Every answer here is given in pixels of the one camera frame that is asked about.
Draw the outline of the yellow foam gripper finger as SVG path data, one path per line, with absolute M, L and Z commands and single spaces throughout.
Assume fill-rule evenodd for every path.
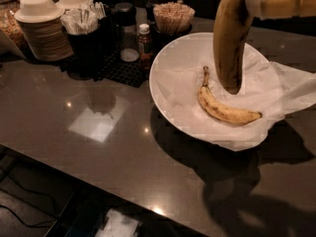
M 249 13 L 262 20 L 316 16 L 316 0 L 245 0 L 245 3 Z

